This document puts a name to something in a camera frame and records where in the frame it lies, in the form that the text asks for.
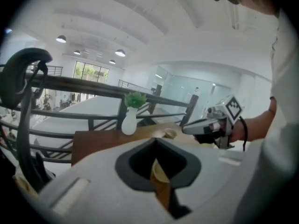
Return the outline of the white ceiling light fixture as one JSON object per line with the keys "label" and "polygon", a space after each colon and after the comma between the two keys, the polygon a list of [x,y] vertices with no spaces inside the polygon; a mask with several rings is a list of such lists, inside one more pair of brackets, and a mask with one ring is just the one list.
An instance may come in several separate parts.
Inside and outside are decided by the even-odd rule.
{"label": "white ceiling light fixture", "polygon": [[240,23],[239,23],[239,13],[238,13],[237,5],[230,4],[229,12],[230,12],[230,20],[231,20],[232,28],[234,30],[239,30]]}

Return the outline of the person's right hand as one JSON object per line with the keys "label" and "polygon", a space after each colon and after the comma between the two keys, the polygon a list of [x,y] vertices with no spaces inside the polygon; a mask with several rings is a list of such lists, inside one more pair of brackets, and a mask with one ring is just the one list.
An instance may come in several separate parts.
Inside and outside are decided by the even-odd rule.
{"label": "person's right hand", "polygon": [[212,132],[212,136],[216,139],[225,135],[225,131],[218,122],[209,124],[209,128]]}

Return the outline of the black curved railing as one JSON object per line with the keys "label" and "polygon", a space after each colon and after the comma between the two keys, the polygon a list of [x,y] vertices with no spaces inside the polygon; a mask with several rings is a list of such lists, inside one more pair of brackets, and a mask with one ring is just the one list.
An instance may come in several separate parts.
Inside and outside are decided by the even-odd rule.
{"label": "black curved railing", "polygon": [[[26,75],[27,78],[31,78],[31,85],[41,85],[45,89],[62,90],[62,91],[75,91],[78,93],[92,94],[100,97],[117,98],[120,100],[118,114],[116,115],[96,115],[96,114],[83,114],[73,112],[54,112],[43,111],[39,109],[30,109],[31,114],[42,115],[46,117],[54,117],[60,119],[78,119],[86,120],[88,122],[88,130],[94,131],[97,128],[100,130],[106,130],[114,126],[116,130],[120,130],[121,124],[126,117],[128,108],[124,104],[124,95],[133,92],[133,90],[110,86],[107,84],[101,84],[97,82],[91,82],[86,80],[79,80],[67,77],[49,76],[44,79],[42,75],[38,74],[33,76],[31,74]],[[153,119],[161,118],[163,114],[153,114],[152,111],[157,104],[171,105],[185,107],[187,109],[189,103],[179,102],[175,100],[166,99],[160,96],[146,94],[146,103],[137,110],[137,119]],[[54,138],[54,139],[67,139],[61,147],[45,147],[37,145],[29,145],[31,149],[40,150],[45,154],[44,160],[47,162],[56,163],[70,163],[70,160],[64,160],[64,157],[70,155],[72,148],[70,145],[73,143],[74,135],[71,133],[53,133],[46,131],[38,131],[30,129],[29,134],[37,135],[41,137]]]}

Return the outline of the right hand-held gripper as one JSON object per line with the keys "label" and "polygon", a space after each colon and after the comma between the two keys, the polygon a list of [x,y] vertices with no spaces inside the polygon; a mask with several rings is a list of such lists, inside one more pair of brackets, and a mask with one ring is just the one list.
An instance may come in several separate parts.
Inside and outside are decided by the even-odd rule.
{"label": "right hand-held gripper", "polygon": [[[230,136],[234,129],[235,123],[240,120],[243,108],[235,96],[226,96],[215,105],[207,109],[204,119],[183,125],[182,132],[184,134],[194,134],[195,139],[200,144],[215,144],[219,149],[231,149]],[[209,124],[218,122],[225,131],[223,137],[214,138],[209,128]]]}

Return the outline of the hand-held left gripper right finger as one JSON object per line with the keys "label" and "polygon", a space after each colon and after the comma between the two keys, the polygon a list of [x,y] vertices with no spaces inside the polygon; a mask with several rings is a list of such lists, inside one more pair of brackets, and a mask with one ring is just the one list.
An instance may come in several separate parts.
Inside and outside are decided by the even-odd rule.
{"label": "hand-held left gripper right finger", "polygon": [[236,208],[224,187],[242,154],[156,139],[156,158],[166,175],[165,202],[169,223],[232,224]]}

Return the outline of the person's white shirt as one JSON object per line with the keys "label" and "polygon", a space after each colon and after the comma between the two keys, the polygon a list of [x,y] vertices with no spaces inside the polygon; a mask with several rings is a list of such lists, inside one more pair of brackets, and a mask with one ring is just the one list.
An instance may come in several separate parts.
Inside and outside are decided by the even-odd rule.
{"label": "person's white shirt", "polygon": [[242,197],[234,224],[280,217],[299,175],[299,36],[285,12],[278,15],[271,49],[274,120],[263,139],[254,175]]}

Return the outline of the person's right forearm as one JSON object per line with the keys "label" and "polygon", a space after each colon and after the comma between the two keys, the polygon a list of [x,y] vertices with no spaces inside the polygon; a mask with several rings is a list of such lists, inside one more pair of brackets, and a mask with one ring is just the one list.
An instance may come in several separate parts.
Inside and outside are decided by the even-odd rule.
{"label": "person's right forearm", "polygon": [[[271,97],[268,110],[257,117],[244,120],[248,130],[247,141],[251,142],[265,138],[276,115],[276,110],[277,101],[274,97]],[[230,141],[232,143],[239,140],[245,140],[245,129],[240,120],[235,123],[234,129],[230,136]]]}

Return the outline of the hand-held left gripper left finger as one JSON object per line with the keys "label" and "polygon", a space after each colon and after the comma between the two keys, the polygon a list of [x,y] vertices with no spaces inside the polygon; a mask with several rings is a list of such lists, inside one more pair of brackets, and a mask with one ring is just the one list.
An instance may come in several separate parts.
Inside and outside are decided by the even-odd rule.
{"label": "hand-held left gripper left finger", "polygon": [[66,224],[169,224],[172,216],[153,192],[133,190],[117,175],[117,158],[134,141],[95,152],[49,182],[39,200]]}

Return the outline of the black balcony railing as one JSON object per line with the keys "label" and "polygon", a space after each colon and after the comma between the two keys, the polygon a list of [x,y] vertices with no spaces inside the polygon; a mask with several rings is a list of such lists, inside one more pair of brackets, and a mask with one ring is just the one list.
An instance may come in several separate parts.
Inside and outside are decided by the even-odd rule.
{"label": "black balcony railing", "polygon": [[[60,66],[47,66],[48,67],[48,75],[50,76],[61,76],[63,67]],[[27,68],[27,73],[34,73],[37,69],[37,65],[31,65]]]}
{"label": "black balcony railing", "polygon": [[145,90],[146,88],[132,84],[130,82],[124,81],[124,80],[120,80],[118,82],[118,87],[121,88],[126,88],[126,89],[131,89],[131,90],[136,90],[136,91],[141,91],[141,90]]}

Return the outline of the white ceramic vase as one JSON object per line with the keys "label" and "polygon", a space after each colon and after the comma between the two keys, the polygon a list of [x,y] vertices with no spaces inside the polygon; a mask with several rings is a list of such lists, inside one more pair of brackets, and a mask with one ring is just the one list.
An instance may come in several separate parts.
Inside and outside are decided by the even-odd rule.
{"label": "white ceramic vase", "polygon": [[136,114],[137,114],[137,108],[130,107],[125,119],[122,122],[121,125],[121,131],[125,135],[132,135],[136,131],[137,127],[137,119],[136,119]]}

